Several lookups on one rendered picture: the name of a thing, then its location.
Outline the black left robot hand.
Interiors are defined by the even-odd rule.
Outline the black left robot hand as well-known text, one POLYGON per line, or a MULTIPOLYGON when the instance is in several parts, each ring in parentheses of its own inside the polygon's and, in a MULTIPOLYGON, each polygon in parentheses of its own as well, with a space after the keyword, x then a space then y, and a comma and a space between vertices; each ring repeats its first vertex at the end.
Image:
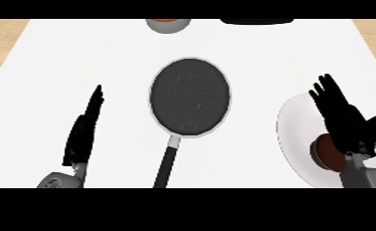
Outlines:
POLYGON ((76 163, 88 163, 103 101, 101 86, 97 86, 90 97, 85 112, 76 117, 69 132, 61 162, 63 166, 72 166, 76 163))

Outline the grey bowl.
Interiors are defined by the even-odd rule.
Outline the grey bowl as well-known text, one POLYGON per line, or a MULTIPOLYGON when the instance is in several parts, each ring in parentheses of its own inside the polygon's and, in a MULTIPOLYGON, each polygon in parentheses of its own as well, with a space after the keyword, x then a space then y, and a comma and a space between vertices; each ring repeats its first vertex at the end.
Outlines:
POLYGON ((154 32, 160 34, 172 34, 187 27, 190 19, 174 19, 171 21, 156 21, 153 19, 147 19, 146 22, 154 32))

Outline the black appliance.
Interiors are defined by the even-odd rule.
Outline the black appliance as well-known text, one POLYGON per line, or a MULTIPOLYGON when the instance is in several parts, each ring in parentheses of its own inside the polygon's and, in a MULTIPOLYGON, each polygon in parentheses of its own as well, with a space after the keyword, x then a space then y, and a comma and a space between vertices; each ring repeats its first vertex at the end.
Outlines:
POLYGON ((290 23, 293 19, 219 19, 219 21, 230 25, 277 25, 290 23))

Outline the dark grey frying pan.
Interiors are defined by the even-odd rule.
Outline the dark grey frying pan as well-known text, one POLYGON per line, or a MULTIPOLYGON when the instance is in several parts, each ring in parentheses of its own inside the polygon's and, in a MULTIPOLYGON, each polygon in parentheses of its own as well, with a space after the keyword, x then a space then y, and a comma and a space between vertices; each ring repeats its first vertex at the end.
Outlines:
POLYGON ((228 112, 230 87, 218 67, 199 58, 172 61, 153 79, 148 103, 156 123, 169 133, 153 184, 165 188, 181 139, 210 133, 228 112))

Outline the white plate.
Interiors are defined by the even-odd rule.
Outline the white plate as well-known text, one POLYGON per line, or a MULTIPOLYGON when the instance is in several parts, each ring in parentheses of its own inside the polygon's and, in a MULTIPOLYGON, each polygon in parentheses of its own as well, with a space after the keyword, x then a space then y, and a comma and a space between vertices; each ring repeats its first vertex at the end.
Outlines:
POLYGON ((296 95, 283 104, 275 132, 284 158, 302 180, 315 188, 345 188, 340 172, 321 169, 309 156, 311 142, 328 132, 308 94, 296 95))

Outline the dark red tomato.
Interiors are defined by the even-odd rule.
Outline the dark red tomato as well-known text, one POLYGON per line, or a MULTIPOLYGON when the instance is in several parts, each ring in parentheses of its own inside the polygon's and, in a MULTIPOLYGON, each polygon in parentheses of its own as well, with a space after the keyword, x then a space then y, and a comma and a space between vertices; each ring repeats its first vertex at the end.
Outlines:
POLYGON ((309 156, 324 170, 342 172, 345 169, 345 154, 336 149, 330 134, 315 138, 309 144, 309 156))

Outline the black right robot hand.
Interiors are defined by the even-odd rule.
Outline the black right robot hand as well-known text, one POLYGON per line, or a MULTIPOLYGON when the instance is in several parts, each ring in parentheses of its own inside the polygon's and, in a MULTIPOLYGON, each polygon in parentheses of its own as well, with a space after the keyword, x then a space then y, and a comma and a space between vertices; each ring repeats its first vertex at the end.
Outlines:
POLYGON ((339 86, 328 74, 308 91, 324 119, 336 149, 342 153, 376 156, 376 119, 365 119, 359 110, 348 103, 339 86))

